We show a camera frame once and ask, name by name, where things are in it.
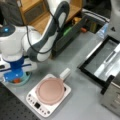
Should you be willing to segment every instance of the gray table surface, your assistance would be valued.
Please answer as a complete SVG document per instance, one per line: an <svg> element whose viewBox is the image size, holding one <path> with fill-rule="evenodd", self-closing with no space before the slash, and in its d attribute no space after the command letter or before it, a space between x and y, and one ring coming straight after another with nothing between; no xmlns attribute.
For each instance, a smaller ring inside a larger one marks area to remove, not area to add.
<svg viewBox="0 0 120 120"><path fill-rule="evenodd" d="M48 73L57 77L65 69L71 69L71 75L65 81L72 91L56 111L48 118L41 117L31 109L41 120L119 120L120 118L101 105L101 89L77 68L101 39L90 32L78 34L72 43L54 60L38 64L27 84L13 87L4 83L26 106L28 92Z"/></svg>

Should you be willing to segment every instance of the wire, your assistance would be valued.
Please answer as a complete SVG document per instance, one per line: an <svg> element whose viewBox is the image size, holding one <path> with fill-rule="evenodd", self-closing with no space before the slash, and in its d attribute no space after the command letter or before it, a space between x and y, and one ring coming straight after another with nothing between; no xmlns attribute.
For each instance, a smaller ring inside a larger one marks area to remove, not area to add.
<svg viewBox="0 0 120 120"><path fill-rule="evenodd" d="M103 19L106 23L109 23L109 22L108 22L105 18L103 18L103 17L101 17L100 15L97 15L97 14L95 14L95 13L88 12L88 11L83 12L83 13L89 13L89 14L95 15L95 16L97 16L97 17L99 17L99 18Z"/></svg>
<svg viewBox="0 0 120 120"><path fill-rule="evenodd" d="M58 27L57 32L60 32L60 31L61 31L61 28L60 28L59 22L58 22L58 20L54 17L54 15L51 13L50 8L49 8L49 6L47 5L47 2L45 2L45 1L46 1L46 0L43 0L44 4L45 4L45 6L46 6L46 9L48 10L48 12L50 13L50 15L52 16L52 18L53 18L56 26Z"/></svg>
<svg viewBox="0 0 120 120"><path fill-rule="evenodd" d="M28 43L29 43L30 47L32 48L32 50L34 50L36 53L39 53L39 54L45 54L45 53L47 53L47 52L49 52L49 51L51 50L51 49L50 49L50 50L48 50L48 51L46 51L46 52L39 52L39 51L37 51L37 50L31 45L31 43L30 43L28 26L26 26L26 29L27 29L27 39L28 39Z"/></svg>
<svg viewBox="0 0 120 120"><path fill-rule="evenodd" d="M57 28L58 28L57 32L60 32L60 31L61 31L61 28L60 28L60 26L59 26L58 20L57 20L57 19L54 17L54 15L51 13L51 11L50 11L50 9L49 9L49 6L46 4L45 0L43 0L43 2L44 2L44 4L46 5L46 8L47 8L48 12L49 12L50 15L52 16L52 18L53 18L53 20L54 20L54 22L55 22L55 25L56 25ZM49 52L49 51L52 49L52 47L51 47L51 48L50 48L48 51L46 51L46 52L39 52L39 51L37 51L37 50L31 45L31 43L30 43L29 29L28 29L28 26L27 26L27 25L26 25L26 29L27 29L28 43L29 43L30 47L31 47L36 53L45 54L45 53Z"/></svg>

